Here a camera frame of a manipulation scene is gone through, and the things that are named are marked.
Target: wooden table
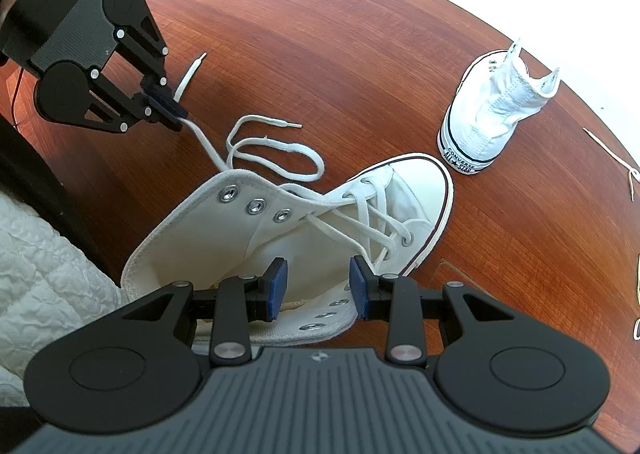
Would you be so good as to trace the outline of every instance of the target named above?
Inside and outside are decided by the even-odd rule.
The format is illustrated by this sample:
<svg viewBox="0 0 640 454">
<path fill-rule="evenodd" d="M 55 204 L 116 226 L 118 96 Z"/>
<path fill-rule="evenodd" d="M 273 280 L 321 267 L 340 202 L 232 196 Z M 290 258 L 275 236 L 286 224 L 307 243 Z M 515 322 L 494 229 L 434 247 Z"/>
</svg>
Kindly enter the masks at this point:
<svg viewBox="0 0 640 454">
<path fill-rule="evenodd" d="M 510 44 L 446 0 L 147 1 L 170 48 L 170 84 L 208 52 L 183 104 L 213 144 L 223 149 L 242 114 L 300 122 L 295 134 L 269 133 L 324 157 L 326 173 L 312 185 L 320 192 L 394 155 L 439 156 L 436 132 L 463 71 Z M 547 72 L 524 59 L 533 76 Z M 112 60 L 106 73 L 136 90 L 139 78 L 121 62 Z M 187 130 L 140 123 L 116 136 L 49 124 L 33 110 L 32 85 L 26 77 L 19 128 L 86 216 L 117 278 L 145 235 L 216 171 Z M 414 277 L 426 285 L 446 259 L 505 303 L 594 348 L 612 378 L 597 429 L 629 451 L 640 442 L 640 342 L 632 338 L 640 204 L 631 203 L 626 171 L 583 126 L 630 160 L 561 85 L 488 170 L 452 172 L 448 227 Z M 312 167 L 295 156 L 273 158 Z M 334 343 L 380 345 L 384 332 L 360 323 Z"/>
</svg>

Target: converse all star sneaker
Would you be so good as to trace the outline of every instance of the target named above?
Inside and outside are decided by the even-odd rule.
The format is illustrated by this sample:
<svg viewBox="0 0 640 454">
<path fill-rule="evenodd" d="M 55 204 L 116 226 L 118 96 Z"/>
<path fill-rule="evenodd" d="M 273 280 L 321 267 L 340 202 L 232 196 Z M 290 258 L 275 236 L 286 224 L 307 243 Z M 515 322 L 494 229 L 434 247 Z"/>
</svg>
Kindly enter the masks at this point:
<svg viewBox="0 0 640 454">
<path fill-rule="evenodd" d="M 127 261 L 122 287 L 136 299 L 175 280 L 196 290 L 233 275 L 263 272 L 274 257 L 288 261 L 289 278 L 278 318 L 251 324 L 258 345 L 292 345 L 329 339 L 356 319 L 349 292 L 350 257 L 362 255 L 377 274 L 408 274 L 427 257 L 445 228 L 453 200 L 446 167 L 426 154 L 397 156 L 373 165 L 322 194 L 295 183 L 276 185 L 233 168 L 234 156 L 259 161 L 287 179 L 317 179 L 322 159 L 301 144 L 269 138 L 231 139 L 247 121 L 296 126 L 263 116 L 241 118 L 220 155 L 201 130 L 192 129 L 220 169 L 162 221 Z M 300 177 L 252 154 L 243 145 L 300 152 L 318 168 Z M 197 342 L 210 323 L 198 322 Z"/>
<path fill-rule="evenodd" d="M 518 122 L 536 114 L 558 91 L 560 69 L 529 76 L 518 39 L 507 50 L 478 57 L 465 71 L 438 133 L 444 160 L 462 174 L 491 165 Z"/>
</svg>

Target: loose shoelace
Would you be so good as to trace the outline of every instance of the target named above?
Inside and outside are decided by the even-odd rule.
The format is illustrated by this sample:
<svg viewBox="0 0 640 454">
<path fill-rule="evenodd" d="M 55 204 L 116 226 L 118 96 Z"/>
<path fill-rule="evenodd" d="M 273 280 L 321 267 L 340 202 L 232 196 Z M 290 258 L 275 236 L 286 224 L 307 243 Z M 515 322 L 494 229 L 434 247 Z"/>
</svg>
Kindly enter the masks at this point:
<svg viewBox="0 0 640 454">
<path fill-rule="evenodd" d="M 607 147 L 606 145 L 604 145 L 604 143 L 602 142 L 602 140 L 600 138 L 598 138 L 595 134 L 593 134 L 589 129 L 586 129 L 585 127 L 582 128 L 591 138 L 593 138 L 598 145 L 600 145 L 600 147 L 602 147 L 607 154 L 610 155 L 610 157 L 612 157 L 614 160 L 616 160 L 620 165 L 622 165 L 623 167 L 625 167 L 628 170 L 628 179 L 629 179 L 629 190 L 631 190 L 631 201 L 634 201 L 634 178 L 636 178 L 637 182 L 640 182 L 640 172 L 638 172 L 638 169 L 631 167 L 626 161 L 622 160 L 622 158 L 619 158 L 615 153 L 613 153 L 612 150 L 610 150 L 609 147 Z"/>
<path fill-rule="evenodd" d="M 184 76 L 182 81 L 180 82 L 180 86 L 175 94 L 175 99 L 179 100 L 182 96 L 184 89 L 187 84 L 193 77 L 196 69 L 202 62 L 206 54 L 197 59 L 191 68 L 187 71 L 187 74 Z M 303 144 L 288 144 L 286 142 L 280 142 L 279 140 L 272 140 L 271 138 L 243 138 L 236 144 L 232 144 L 232 140 L 235 135 L 238 133 L 238 130 L 247 122 L 261 122 L 263 124 L 268 124 L 270 126 L 276 127 L 297 127 L 300 128 L 302 125 L 300 124 L 291 124 L 285 120 L 279 120 L 277 118 L 269 118 L 268 116 L 260 116 L 259 114 L 248 114 L 242 116 L 235 124 L 234 128 L 228 134 L 226 138 L 226 150 L 228 155 L 226 157 L 226 161 L 222 159 L 218 151 L 211 145 L 209 139 L 204 135 L 202 130 L 196 123 L 191 120 L 187 120 L 186 118 L 182 118 L 181 122 L 187 126 L 193 134 L 196 136 L 206 153 L 211 158 L 213 164 L 220 171 L 231 170 L 233 169 L 233 159 L 234 157 L 241 158 L 242 160 L 253 161 L 255 163 L 260 163 L 261 165 L 267 167 L 268 169 L 274 171 L 276 174 L 279 174 L 283 178 L 292 181 L 314 181 L 319 179 L 322 174 L 324 174 L 324 162 L 322 161 L 322 157 L 314 151 L 312 148 L 307 147 Z M 279 165 L 273 163 L 273 161 L 267 160 L 261 156 L 256 156 L 255 154 L 249 154 L 246 152 L 239 152 L 241 147 L 245 145 L 261 145 L 263 147 L 275 148 L 277 150 L 282 150 L 285 152 L 296 152 L 299 154 L 303 154 L 308 157 L 310 160 L 314 162 L 316 165 L 316 172 L 314 174 L 297 174 L 290 172 L 286 169 L 283 169 Z M 319 219 L 313 214 L 307 214 L 303 217 L 306 219 L 312 226 L 317 228 L 320 232 L 326 235 L 328 238 L 331 238 L 337 243 L 340 243 L 343 246 L 348 246 L 349 248 L 355 250 L 357 253 L 361 253 L 362 249 L 364 249 L 366 253 L 366 257 L 369 260 L 373 260 L 371 256 L 371 240 L 376 241 L 382 246 L 382 250 L 376 257 L 374 262 L 374 267 L 377 268 L 380 263 L 388 259 L 396 250 L 396 245 L 393 239 L 386 234 L 387 225 L 390 227 L 392 232 L 399 234 L 402 236 L 403 243 L 411 243 L 413 236 L 411 232 L 407 229 L 406 225 L 391 217 L 386 213 L 386 193 L 385 186 L 377 177 L 364 177 L 361 179 L 361 182 L 368 182 L 375 189 L 375 195 L 370 199 L 371 202 L 375 203 L 375 206 L 370 204 L 366 196 L 363 192 L 359 190 L 347 190 L 342 195 L 342 200 L 338 202 L 330 202 L 329 205 L 334 206 L 334 208 L 330 209 L 330 212 L 335 214 L 340 219 L 348 222 L 348 224 L 353 225 L 360 233 L 360 242 L 355 241 L 350 238 L 347 234 L 341 232 L 337 228 L 331 226 L 327 222 Z M 317 201 L 324 204 L 327 204 L 327 200 L 324 198 L 324 195 L 315 192 L 314 190 L 308 189 L 301 185 L 297 185 L 295 183 L 285 183 L 280 185 L 278 188 L 283 189 L 287 192 L 293 193 L 301 198 Z M 345 207 L 348 205 L 355 204 L 358 211 L 358 218 L 354 219 L 350 216 L 344 214 L 339 209 L 341 207 Z M 373 214 L 378 218 L 378 226 L 377 228 L 373 228 L 371 226 L 371 221 L 369 215 Z"/>
</svg>

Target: converse all star logo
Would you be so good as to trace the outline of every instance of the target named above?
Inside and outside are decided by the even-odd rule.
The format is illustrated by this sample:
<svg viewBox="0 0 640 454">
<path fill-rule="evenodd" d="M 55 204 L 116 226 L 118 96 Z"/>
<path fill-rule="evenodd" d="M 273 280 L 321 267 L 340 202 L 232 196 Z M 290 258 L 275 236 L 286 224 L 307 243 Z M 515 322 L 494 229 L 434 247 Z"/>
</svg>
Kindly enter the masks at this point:
<svg viewBox="0 0 640 454">
<path fill-rule="evenodd" d="M 460 156 L 457 155 L 455 151 L 453 151 L 453 149 L 450 147 L 446 148 L 445 153 L 442 155 L 442 157 L 447 160 L 453 168 L 459 170 L 460 172 L 463 172 L 465 174 L 476 172 L 476 168 L 472 164 L 460 158 Z"/>
</svg>

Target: white quilted fabric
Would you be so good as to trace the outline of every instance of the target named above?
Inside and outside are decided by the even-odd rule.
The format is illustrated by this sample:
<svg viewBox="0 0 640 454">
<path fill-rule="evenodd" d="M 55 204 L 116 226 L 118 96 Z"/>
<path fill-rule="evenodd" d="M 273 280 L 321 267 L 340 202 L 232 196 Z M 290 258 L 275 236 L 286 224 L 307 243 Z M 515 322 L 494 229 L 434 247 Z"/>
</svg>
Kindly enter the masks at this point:
<svg viewBox="0 0 640 454">
<path fill-rule="evenodd" d="M 27 405 L 22 376 L 37 351 L 127 302 L 33 208 L 0 190 L 0 406 Z"/>
</svg>

